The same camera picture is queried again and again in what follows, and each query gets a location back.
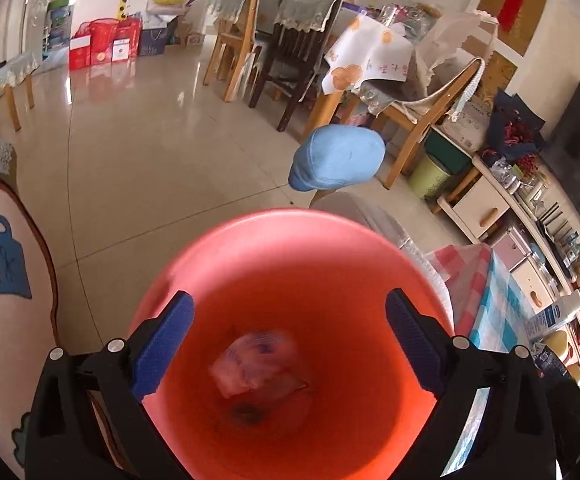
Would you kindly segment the pink wrapper trash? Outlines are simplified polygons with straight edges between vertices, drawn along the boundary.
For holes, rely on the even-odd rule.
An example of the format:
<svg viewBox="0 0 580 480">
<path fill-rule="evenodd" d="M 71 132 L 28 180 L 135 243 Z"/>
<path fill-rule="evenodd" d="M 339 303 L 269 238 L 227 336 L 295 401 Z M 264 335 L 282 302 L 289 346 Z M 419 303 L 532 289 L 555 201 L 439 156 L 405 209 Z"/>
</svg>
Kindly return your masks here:
<svg viewBox="0 0 580 480">
<path fill-rule="evenodd" d="M 209 375 L 226 398 L 280 400 L 309 385 L 293 338 L 279 330 L 245 334 L 218 356 Z"/>
</svg>

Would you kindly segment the red plastic trash bucket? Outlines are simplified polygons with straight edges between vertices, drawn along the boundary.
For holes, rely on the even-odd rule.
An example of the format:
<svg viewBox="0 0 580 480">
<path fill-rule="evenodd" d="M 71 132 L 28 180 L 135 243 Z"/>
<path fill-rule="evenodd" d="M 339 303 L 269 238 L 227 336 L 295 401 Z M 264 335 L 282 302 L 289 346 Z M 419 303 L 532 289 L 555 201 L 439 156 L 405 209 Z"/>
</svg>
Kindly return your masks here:
<svg viewBox="0 0 580 480">
<path fill-rule="evenodd" d="M 217 226 L 169 263 L 134 315 L 153 318 L 179 290 L 193 298 L 190 330 L 144 407 L 197 479 L 385 479 L 434 405 L 386 319 L 397 288 L 452 327 L 404 252 L 356 222 L 277 209 Z M 288 338 L 301 388 L 247 422 L 211 368 L 255 333 Z"/>
</svg>

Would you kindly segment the green trash bin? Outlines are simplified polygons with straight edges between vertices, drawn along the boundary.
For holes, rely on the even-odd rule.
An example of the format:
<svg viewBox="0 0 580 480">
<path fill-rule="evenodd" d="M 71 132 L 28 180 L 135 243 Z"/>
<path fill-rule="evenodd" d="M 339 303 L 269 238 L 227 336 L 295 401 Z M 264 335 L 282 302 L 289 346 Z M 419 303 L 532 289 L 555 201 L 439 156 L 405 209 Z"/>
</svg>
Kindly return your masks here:
<svg viewBox="0 0 580 480">
<path fill-rule="evenodd" d="M 426 198 L 439 191 L 452 176 L 434 156 L 424 154 L 408 178 L 408 185 L 419 198 Z"/>
</svg>

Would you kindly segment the blue checkered tablecloth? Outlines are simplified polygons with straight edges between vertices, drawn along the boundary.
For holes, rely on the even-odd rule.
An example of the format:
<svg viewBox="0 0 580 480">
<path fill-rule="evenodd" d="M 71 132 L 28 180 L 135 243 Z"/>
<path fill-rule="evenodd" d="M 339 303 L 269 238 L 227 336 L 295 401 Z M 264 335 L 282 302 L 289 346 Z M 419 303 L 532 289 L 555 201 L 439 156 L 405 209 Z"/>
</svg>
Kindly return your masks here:
<svg viewBox="0 0 580 480">
<path fill-rule="evenodd" d="M 524 328 L 534 315 L 530 300 L 491 246 L 448 245 L 427 254 L 427 262 L 450 294 L 457 335 L 497 352 L 530 344 Z"/>
</svg>

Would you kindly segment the white plastic milk bottle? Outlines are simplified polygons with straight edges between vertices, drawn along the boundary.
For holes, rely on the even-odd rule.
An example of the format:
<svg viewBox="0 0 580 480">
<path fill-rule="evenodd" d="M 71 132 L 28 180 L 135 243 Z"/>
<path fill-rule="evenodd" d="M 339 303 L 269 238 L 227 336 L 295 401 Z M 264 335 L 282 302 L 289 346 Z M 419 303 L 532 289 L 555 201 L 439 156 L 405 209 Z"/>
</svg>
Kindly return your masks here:
<svg viewBox="0 0 580 480">
<path fill-rule="evenodd" d="M 529 342 L 539 341 L 563 324 L 573 320 L 580 310 L 580 291 L 575 290 L 568 296 L 562 296 L 553 304 L 540 310 L 524 323 L 525 333 Z"/>
</svg>

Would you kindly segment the beige sofa cushion teapot print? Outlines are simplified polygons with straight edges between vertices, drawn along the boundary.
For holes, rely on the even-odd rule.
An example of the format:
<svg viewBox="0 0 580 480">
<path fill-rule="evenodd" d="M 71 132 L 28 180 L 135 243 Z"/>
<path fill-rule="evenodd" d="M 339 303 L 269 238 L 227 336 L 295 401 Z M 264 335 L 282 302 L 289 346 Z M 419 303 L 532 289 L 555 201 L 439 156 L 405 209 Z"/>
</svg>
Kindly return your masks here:
<svg viewBox="0 0 580 480">
<path fill-rule="evenodd" d="M 24 469 L 16 430 L 58 343 L 57 304 L 47 243 L 18 196 L 0 182 L 0 458 L 17 479 Z"/>
</svg>

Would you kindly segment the white TV cabinet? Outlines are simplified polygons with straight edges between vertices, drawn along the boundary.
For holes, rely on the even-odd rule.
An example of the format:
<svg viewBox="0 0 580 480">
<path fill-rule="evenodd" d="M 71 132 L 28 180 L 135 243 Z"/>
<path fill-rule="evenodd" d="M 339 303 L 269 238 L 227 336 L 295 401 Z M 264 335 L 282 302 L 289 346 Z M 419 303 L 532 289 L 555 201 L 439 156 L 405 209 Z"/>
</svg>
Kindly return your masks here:
<svg viewBox="0 0 580 480">
<path fill-rule="evenodd" d="M 578 288 L 545 229 L 479 156 L 434 210 L 445 212 L 471 243 L 491 245 L 534 310 Z"/>
</svg>

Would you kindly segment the blue cushioned stool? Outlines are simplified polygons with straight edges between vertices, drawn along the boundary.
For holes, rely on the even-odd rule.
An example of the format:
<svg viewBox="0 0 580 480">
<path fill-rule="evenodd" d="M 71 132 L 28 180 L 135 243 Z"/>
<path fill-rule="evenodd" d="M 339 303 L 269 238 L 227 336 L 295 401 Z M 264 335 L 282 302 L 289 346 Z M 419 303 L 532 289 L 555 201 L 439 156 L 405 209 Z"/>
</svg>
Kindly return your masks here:
<svg viewBox="0 0 580 480">
<path fill-rule="evenodd" d="M 335 191 L 371 180 L 385 156 L 378 132 L 349 125 L 315 129 L 296 150 L 288 184 L 299 192 Z"/>
</svg>

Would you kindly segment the light wooden chair right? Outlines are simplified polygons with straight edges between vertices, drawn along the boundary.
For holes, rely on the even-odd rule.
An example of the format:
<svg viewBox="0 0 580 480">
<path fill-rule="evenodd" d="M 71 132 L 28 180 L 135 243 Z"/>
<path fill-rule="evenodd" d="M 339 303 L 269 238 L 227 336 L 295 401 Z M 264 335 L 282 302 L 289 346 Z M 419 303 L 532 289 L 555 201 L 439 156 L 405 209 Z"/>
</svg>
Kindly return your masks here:
<svg viewBox="0 0 580 480">
<path fill-rule="evenodd" d="M 416 102 L 393 101 L 375 115 L 371 127 L 381 133 L 388 122 L 394 122 L 407 132 L 406 140 L 398 152 L 395 162 L 384 179 L 383 186 L 390 190 L 401 174 L 409 158 L 416 153 L 429 129 L 447 116 L 456 122 L 468 104 L 485 72 L 483 58 L 473 58 L 450 82 Z"/>
</svg>

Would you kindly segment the light wooden chair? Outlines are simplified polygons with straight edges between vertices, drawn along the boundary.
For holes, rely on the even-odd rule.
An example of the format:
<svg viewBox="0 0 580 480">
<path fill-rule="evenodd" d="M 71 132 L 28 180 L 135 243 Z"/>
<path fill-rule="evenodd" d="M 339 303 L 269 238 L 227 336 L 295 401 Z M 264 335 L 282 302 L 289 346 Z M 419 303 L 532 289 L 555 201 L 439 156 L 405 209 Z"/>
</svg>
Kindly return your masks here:
<svg viewBox="0 0 580 480">
<path fill-rule="evenodd" d="M 407 132 L 406 140 L 398 152 L 395 162 L 384 179 L 383 186 L 390 190 L 401 174 L 409 158 L 416 153 L 429 129 L 447 116 L 456 122 L 468 104 L 485 72 L 483 58 L 473 58 L 450 82 L 416 102 L 393 101 L 375 115 L 371 127 L 381 133 L 388 122 L 394 122 Z"/>
<path fill-rule="evenodd" d="M 204 86 L 220 74 L 230 75 L 223 100 L 231 102 L 247 60 L 255 49 L 255 27 L 261 0 L 209 0 L 216 39 L 203 78 Z"/>
</svg>

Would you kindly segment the dark blue flower bouquet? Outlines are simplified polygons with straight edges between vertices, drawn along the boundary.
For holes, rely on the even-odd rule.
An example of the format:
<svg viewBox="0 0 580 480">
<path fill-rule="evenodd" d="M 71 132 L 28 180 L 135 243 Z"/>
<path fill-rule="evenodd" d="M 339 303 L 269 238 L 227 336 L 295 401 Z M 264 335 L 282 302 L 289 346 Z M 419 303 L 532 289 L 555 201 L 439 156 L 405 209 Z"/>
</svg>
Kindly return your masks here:
<svg viewBox="0 0 580 480">
<path fill-rule="evenodd" d="M 498 89 L 481 152 L 483 162 L 488 167 L 499 159 L 512 164 L 524 156 L 539 153 L 547 146 L 542 136 L 544 125 L 544 119 L 537 116 L 518 94 L 509 96 Z"/>
</svg>

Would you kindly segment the white orange-print tablecloth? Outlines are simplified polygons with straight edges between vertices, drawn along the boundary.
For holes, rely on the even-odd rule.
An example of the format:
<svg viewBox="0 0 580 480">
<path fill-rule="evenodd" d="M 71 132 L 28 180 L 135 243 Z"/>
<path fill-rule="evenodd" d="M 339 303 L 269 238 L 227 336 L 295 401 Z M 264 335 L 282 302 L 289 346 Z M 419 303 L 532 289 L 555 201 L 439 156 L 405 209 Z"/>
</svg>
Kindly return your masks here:
<svg viewBox="0 0 580 480">
<path fill-rule="evenodd" d="M 321 92 L 354 90 L 370 79 L 403 82 L 415 46 L 367 15 L 356 14 L 325 55 Z"/>
</svg>

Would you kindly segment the red gift boxes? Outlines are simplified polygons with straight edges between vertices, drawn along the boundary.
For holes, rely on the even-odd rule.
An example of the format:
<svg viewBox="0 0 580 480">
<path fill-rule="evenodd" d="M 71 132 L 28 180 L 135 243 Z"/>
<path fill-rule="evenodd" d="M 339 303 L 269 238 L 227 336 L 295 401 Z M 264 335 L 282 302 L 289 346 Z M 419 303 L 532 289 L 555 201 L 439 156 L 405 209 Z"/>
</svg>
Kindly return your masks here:
<svg viewBox="0 0 580 480">
<path fill-rule="evenodd" d="M 81 70 L 137 58 L 141 32 L 139 18 L 98 18 L 82 23 L 69 41 L 69 69 Z"/>
</svg>

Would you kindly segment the light wooden chair far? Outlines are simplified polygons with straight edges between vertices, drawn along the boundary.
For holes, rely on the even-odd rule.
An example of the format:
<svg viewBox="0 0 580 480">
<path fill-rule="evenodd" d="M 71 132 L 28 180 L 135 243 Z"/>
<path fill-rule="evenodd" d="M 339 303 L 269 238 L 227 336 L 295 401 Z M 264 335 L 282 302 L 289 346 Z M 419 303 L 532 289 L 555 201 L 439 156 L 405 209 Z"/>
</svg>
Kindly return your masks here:
<svg viewBox="0 0 580 480">
<path fill-rule="evenodd" d="M 220 74 L 230 75 L 223 100 L 231 102 L 247 60 L 255 49 L 255 27 L 261 0 L 209 0 L 216 39 L 203 78 L 204 86 Z"/>
</svg>

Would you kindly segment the dark wooden dining chair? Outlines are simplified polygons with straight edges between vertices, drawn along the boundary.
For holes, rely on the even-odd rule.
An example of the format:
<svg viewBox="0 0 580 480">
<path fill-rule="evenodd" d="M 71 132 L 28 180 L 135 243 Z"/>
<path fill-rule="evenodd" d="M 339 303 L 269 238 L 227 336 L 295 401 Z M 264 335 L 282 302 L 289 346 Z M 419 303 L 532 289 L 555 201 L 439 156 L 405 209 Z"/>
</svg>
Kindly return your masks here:
<svg viewBox="0 0 580 480">
<path fill-rule="evenodd" d="M 249 107 L 257 107 L 265 85 L 289 98 L 277 130 L 287 128 L 319 72 L 327 39 L 344 0 L 280 0 L 273 36 L 256 77 Z"/>
</svg>

